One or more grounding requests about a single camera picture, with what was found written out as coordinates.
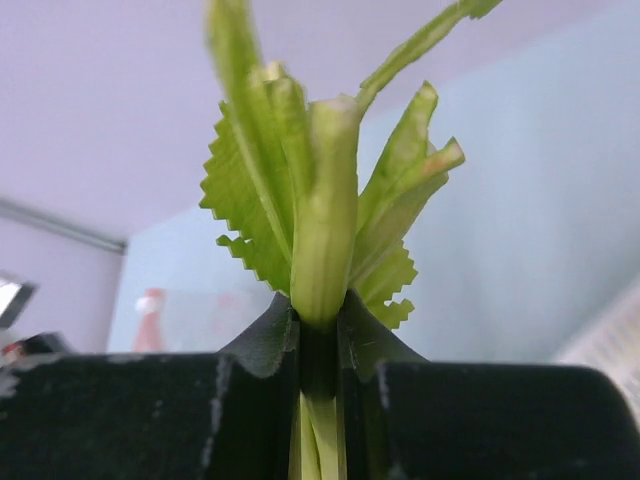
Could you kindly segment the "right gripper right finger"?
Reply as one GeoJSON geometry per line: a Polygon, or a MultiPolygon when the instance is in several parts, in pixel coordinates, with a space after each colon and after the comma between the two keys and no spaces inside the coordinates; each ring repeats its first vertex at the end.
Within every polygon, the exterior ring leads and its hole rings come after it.
{"type": "Polygon", "coordinates": [[[354,293],[337,318],[343,479],[635,479],[621,392],[578,366],[433,362],[354,293]]]}

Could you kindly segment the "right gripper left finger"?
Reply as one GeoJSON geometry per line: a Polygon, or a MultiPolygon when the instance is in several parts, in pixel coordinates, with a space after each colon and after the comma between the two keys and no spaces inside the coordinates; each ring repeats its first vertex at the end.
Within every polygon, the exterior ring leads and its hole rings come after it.
{"type": "Polygon", "coordinates": [[[1,370],[5,479],[296,479],[299,324],[289,300],[211,353],[79,354],[18,340],[1,370]]]}

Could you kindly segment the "clear zip top bag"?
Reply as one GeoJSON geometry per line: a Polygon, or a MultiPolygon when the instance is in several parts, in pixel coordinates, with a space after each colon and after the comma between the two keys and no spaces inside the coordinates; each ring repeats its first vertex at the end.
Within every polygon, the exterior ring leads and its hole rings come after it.
{"type": "Polygon", "coordinates": [[[228,344],[269,306],[266,287],[218,293],[151,288],[136,302],[135,352],[207,352],[228,344]]]}

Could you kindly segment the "green leek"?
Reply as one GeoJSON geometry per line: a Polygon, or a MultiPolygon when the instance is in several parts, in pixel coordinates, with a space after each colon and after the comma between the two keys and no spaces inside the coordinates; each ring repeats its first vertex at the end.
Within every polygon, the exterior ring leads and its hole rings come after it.
{"type": "Polygon", "coordinates": [[[311,101],[282,64],[264,62],[248,2],[209,5],[207,46],[225,98],[201,206],[228,225],[218,244],[286,296],[307,333],[294,448],[299,479],[338,475],[333,348],[346,296],[358,294],[389,328],[408,318],[412,302],[394,300],[416,277],[404,236],[465,159],[455,139],[431,144],[438,95],[424,83],[360,187],[362,120],[399,72],[461,20],[493,8],[491,1],[451,3],[396,47],[356,95],[311,101]]]}

